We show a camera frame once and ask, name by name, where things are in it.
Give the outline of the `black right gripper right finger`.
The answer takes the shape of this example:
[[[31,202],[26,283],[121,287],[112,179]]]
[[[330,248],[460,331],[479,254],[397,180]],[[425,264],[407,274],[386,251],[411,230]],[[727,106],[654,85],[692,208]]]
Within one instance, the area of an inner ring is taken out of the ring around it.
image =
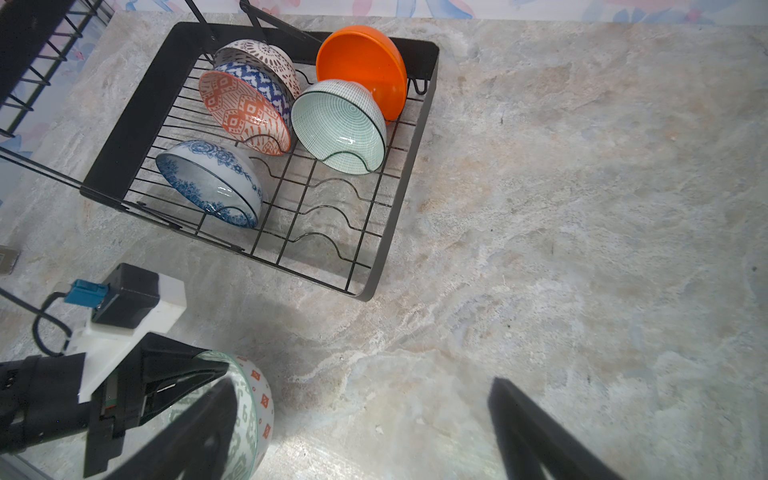
[[[619,477],[510,380],[493,380],[488,409],[509,479]]]

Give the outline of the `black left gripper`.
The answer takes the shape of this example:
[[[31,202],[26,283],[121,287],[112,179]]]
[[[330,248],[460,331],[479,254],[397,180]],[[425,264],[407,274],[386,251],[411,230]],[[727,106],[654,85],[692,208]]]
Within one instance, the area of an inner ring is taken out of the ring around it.
[[[204,360],[203,350],[149,333],[119,365],[119,424],[142,426],[194,390],[228,372],[226,361]],[[1,452],[86,431],[84,476],[104,473],[114,457],[114,421],[103,418],[109,373],[80,400],[86,355],[29,356],[1,364]]]

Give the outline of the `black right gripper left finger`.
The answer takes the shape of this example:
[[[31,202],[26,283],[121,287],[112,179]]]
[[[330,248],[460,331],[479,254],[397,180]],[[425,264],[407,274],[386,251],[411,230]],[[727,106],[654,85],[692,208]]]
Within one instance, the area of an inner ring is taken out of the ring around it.
[[[109,479],[221,479],[234,434],[237,395],[217,381],[170,426],[107,475]]]

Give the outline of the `blue patterned ceramic bowl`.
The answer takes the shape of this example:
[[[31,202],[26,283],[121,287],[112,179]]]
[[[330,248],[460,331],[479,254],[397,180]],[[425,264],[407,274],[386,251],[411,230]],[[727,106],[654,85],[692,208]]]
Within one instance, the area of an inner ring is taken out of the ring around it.
[[[171,187],[205,213],[242,228],[258,226],[264,192],[241,151],[188,140],[159,153],[155,164]]]

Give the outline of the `red patterned ceramic bowl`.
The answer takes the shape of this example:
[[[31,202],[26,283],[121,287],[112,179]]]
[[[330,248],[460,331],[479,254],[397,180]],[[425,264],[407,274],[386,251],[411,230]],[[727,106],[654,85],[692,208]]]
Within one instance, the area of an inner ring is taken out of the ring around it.
[[[274,76],[232,61],[203,72],[198,90],[205,108],[235,140],[271,156],[291,149],[293,98]]]

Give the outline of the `pale green ceramic bowl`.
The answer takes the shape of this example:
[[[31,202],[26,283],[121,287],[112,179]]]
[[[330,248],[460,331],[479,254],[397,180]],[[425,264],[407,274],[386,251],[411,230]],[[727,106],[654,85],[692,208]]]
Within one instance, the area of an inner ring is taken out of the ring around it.
[[[296,99],[291,122],[305,150],[341,173],[366,175],[385,159],[385,119],[357,82],[329,79],[310,86]]]

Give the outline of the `white brown patterned bowl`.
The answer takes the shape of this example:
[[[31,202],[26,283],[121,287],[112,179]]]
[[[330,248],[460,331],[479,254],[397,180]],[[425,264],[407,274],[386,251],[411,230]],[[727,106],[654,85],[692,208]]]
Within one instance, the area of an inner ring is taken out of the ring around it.
[[[214,54],[215,66],[232,61],[267,68],[280,79],[281,85],[290,92],[292,100],[301,94],[294,64],[277,46],[258,40],[240,39],[230,42]]]

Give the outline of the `orange plastic bowl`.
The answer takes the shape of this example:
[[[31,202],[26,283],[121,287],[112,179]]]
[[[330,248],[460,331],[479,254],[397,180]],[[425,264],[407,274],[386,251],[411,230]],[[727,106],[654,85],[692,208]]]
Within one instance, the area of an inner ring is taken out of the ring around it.
[[[316,56],[317,79],[357,82],[373,96],[387,122],[401,114],[408,78],[402,55],[381,31],[352,25],[332,33]]]

